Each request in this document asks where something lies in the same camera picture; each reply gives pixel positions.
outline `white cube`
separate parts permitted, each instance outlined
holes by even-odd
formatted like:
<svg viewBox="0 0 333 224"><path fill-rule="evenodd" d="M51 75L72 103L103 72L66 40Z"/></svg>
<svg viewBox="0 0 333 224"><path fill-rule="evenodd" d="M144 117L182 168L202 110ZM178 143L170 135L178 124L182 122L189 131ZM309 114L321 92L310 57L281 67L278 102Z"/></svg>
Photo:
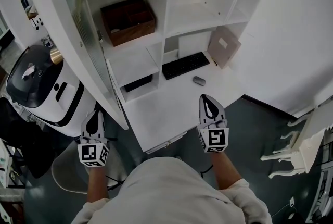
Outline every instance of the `white cube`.
<svg viewBox="0 0 333 224"><path fill-rule="evenodd" d="M79 144L80 162L87 167L102 167L105 165L109 150L104 143Z"/></svg>
<svg viewBox="0 0 333 224"><path fill-rule="evenodd" d="M201 129L199 139L204 152L223 152L228 146L229 128Z"/></svg>

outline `cabinet door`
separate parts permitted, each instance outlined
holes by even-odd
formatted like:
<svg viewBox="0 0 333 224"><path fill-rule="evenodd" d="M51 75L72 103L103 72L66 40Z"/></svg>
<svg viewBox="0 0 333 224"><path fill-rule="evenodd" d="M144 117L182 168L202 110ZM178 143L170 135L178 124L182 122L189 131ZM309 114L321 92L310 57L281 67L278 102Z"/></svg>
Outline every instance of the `cabinet door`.
<svg viewBox="0 0 333 224"><path fill-rule="evenodd" d="M34 0L34 3L71 69L106 112L122 128L128 129L87 1Z"/></svg>

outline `black baseboard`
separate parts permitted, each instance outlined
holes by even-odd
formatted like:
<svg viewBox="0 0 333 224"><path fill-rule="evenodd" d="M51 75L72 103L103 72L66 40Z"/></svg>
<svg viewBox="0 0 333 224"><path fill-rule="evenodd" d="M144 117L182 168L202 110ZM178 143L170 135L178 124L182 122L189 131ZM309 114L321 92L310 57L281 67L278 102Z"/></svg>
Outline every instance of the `black baseboard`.
<svg viewBox="0 0 333 224"><path fill-rule="evenodd" d="M12 32L9 30L7 33L0 39L1 49L5 49L14 39Z"/></svg>
<svg viewBox="0 0 333 224"><path fill-rule="evenodd" d="M289 120L297 120L297 118L294 117L293 115L288 114L288 113L286 113L286 112L284 112L284 111L282 111L282 110L280 110L280 109L278 109L278 108L276 108L274 106L268 105L268 104L266 104L266 103L264 103L262 101L259 101L259 100L255 99L255 98L252 98L251 96L243 95L241 98L243 98L243 99L245 99L245 100L247 100L247 101L249 101L251 103L254 103L256 105L259 105L259 106L261 106L261 107L263 107L263 108L265 108L265 109L267 109L269 111L273 111L274 113L276 113L276 114L278 114L278 115L280 115L280 116L282 116L284 118L287 118Z"/></svg>

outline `chair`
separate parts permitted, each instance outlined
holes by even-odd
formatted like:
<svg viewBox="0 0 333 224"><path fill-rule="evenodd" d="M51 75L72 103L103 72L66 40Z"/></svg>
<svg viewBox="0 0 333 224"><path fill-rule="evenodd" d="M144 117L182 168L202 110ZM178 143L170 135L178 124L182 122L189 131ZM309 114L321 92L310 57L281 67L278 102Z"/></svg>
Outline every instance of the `chair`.
<svg viewBox="0 0 333 224"><path fill-rule="evenodd" d="M105 163L106 176L108 178L108 189L112 190L123 182L127 173L122 164L121 158L109 144L109 154ZM78 145L75 141L59 155L52 164L52 176L60 188L65 191L86 194L88 190L88 168L80 163Z"/></svg>
<svg viewBox="0 0 333 224"><path fill-rule="evenodd" d="M276 171L269 175L270 178L275 175L292 176L295 174L309 173L326 129L333 127L333 103L325 104L302 118L306 123L301 133L294 131L281 139L292 136L289 146L273 151L273 155L262 156L262 161L278 159L281 161L290 161L294 166L291 171Z"/></svg>
<svg viewBox="0 0 333 224"><path fill-rule="evenodd" d="M21 149L24 163L32 176L39 178L50 168L55 152L50 137L35 122L24 121L11 103L0 98L0 138L15 148Z"/></svg>

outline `gold cylinder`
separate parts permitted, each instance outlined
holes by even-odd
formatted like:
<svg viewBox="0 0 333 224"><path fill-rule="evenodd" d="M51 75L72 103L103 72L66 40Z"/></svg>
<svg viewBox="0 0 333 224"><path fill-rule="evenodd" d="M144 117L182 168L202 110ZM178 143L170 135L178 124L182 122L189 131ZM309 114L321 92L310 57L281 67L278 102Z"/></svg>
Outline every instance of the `gold cylinder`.
<svg viewBox="0 0 333 224"><path fill-rule="evenodd" d="M50 57L52 62L57 65L61 61L63 61L62 54L60 53L59 49L57 47L54 47L50 52Z"/></svg>

